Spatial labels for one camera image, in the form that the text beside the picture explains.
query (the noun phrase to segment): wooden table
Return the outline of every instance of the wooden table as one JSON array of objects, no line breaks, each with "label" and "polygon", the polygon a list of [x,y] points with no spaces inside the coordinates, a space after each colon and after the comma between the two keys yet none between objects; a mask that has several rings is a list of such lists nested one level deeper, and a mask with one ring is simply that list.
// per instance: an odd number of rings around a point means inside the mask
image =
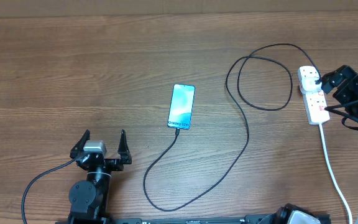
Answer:
[{"label": "wooden table", "polygon": [[[303,47],[322,74],[344,64],[358,72],[358,11],[0,19],[0,223],[22,223],[27,184],[68,161],[86,129],[105,140],[109,157],[117,156],[120,130],[127,131],[133,164],[113,174],[110,189],[108,210],[117,218],[241,217],[290,202],[345,223],[318,127],[308,124],[298,90],[296,71],[310,63],[291,47],[260,52],[291,70],[293,97],[281,111],[241,103],[250,143],[223,182],[177,212],[154,209],[143,194],[146,168],[175,136],[167,127],[173,84],[195,85],[196,96],[191,129],[147,179],[163,208],[202,193],[238,155],[246,131],[224,88],[226,73],[237,58],[279,42]],[[235,74],[229,87],[236,93]],[[244,96],[259,106],[283,105],[289,87],[286,71],[270,62],[250,60],[241,78]],[[327,101],[337,103],[331,95]],[[324,129],[356,219],[358,132],[340,120],[332,115]],[[70,165],[37,181],[25,205],[29,223],[64,220],[68,190],[85,178]]]}]

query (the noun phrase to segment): phone screen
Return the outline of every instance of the phone screen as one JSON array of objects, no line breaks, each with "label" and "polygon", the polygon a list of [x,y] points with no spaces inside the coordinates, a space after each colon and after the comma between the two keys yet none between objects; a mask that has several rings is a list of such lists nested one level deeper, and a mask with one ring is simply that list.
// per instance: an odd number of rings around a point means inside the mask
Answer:
[{"label": "phone screen", "polygon": [[168,127],[189,129],[191,112],[196,88],[191,85],[175,84],[173,86]]}]

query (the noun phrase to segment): white power cord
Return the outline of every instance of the white power cord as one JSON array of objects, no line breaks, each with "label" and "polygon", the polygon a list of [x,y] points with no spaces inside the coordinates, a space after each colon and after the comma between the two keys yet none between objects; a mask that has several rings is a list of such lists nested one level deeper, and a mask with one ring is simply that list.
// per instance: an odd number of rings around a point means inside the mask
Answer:
[{"label": "white power cord", "polygon": [[349,216],[349,224],[353,224],[353,218],[352,218],[352,212],[351,209],[349,208],[349,205],[347,204],[347,201],[345,199],[345,197],[343,196],[341,189],[339,189],[339,186],[335,180],[335,176],[333,173],[333,170],[331,168],[331,165],[329,163],[329,159],[328,159],[328,153],[327,153],[327,147],[326,147],[326,140],[324,138],[324,132],[323,132],[323,125],[321,123],[318,124],[318,127],[320,129],[320,135],[321,135],[321,142],[323,143],[323,151],[324,151],[324,157],[326,159],[326,163],[327,163],[327,168],[328,168],[328,172],[331,176],[331,179],[333,180],[334,186],[336,191],[338,192],[339,196],[342,199],[343,204],[346,207],[346,211],[347,211],[347,215]]}]

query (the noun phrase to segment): power strip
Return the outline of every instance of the power strip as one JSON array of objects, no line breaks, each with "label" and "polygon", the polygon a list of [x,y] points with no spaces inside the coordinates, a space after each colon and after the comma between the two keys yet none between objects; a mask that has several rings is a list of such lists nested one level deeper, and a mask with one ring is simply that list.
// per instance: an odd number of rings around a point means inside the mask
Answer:
[{"label": "power strip", "polygon": [[302,66],[298,70],[298,78],[309,124],[317,125],[328,121],[324,91],[321,90],[321,83],[316,84],[319,78],[317,70],[313,66]]}]

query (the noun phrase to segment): beige wall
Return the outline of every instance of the beige wall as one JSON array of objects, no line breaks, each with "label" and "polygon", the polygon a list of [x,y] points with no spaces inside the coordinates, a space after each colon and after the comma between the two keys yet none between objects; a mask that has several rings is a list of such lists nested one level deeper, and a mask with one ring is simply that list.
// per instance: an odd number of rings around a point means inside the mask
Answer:
[{"label": "beige wall", "polygon": [[358,10],[358,0],[0,0],[0,17]]}]

